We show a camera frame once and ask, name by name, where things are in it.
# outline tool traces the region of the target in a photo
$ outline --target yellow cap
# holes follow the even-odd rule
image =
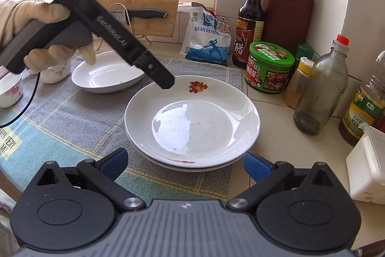
[[[306,57],[301,57],[300,64],[298,65],[298,69],[302,72],[305,72],[307,75],[311,74],[311,69],[313,69],[314,61],[310,60]]]

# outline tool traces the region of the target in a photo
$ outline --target white shallow bowl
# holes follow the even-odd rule
[[[86,62],[78,65],[72,72],[72,82],[92,93],[111,93],[134,85],[143,76],[142,70],[110,51],[96,55],[93,66]]]
[[[257,109],[245,94],[198,76],[176,77],[169,90],[156,83],[142,88],[128,103],[124,123],[144,154],[183,168],[236,160],[251,148],[260,128]]]
[[[49,67],[47,70],[42,71],[40,74],[40,80],[42,80],[44,83],[57,83],[62,80],[64,80],[68,74],[71,71],[71,62],[65,62],[61,65]]]
[[[15,104],[23,94],[21,74],[9,73],[0,80],[0,107],[7,108]]]
[[[229,161],[228,163],[225,163],[225,164],[222,164],[222,165],[219,165],[219,166],[213,166],[213,167],[206,167],[206,168],[183,168],[183,167],[176,167],[176,166],[171,166],[171,165],[167,165],[167,164],[164,164],[164,163],[161,163],[160,161],[157,161],[155,159],[152,159],[151,157],[147,156],[144,152],[142,152],[138,147],[136,147],[134,145],[134,147],[136,148],[136,150],[144,157],[146,158],[147,160],[153,162],[154,164],[158,165],[158,166],[161,166],[163,168],[166,168],[166,169],[170,169],[170,170],[175,170],[175,171],[182,171],[182,172],[206,172],[206,171],[212,171],[212,170],[217,170],[217,169],[220,169],[220,168],[224,168],[224,167],[227,167],[233,163],[235,163],[236,161],[240,160],[243,155],[240,155],[238,158],[232,160],[232,161]]]

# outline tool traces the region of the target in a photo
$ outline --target red cap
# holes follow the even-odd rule
[[[341,34],[338,34],[338,36],[337,36],[337,42],[339,42],[339,43],[341,43],[341,44],[343,44],[343,45],[345,45],[345,46],[348,46],[348,44],[349,44],[349,39],[346,38],[346,37],[344,37],[344,36],[341,35]]]

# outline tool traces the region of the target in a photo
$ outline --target countertop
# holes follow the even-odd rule
[[[149,50],[159,57],[183,59],[181,45],[153,42]],[[235,68],[229,58],[229,66]],[[261,132],[252,150],[271,162],[284,160],[296,168],[311,168],[317,161],[326,162],[349,191],[345,159],[353,149],[338,132],[340,119],[332,117],[325,129],[316,136],[302,133],[293,122],[293,109],[282,99],[282,94],[270,95],[254,90],[242,82],[242,92],[256,106],[261,118]],[[243,161],[234,163],[228,198],[243,192],[255,182],[243,169]],[[385,205],[355,201],[361,213],[361,229],[353,249],[385,238]]]

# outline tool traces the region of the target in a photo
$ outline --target knife block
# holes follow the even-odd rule
[[[277,44],[293,55],[305,42],[314,0],[264,0],[262,41]]]

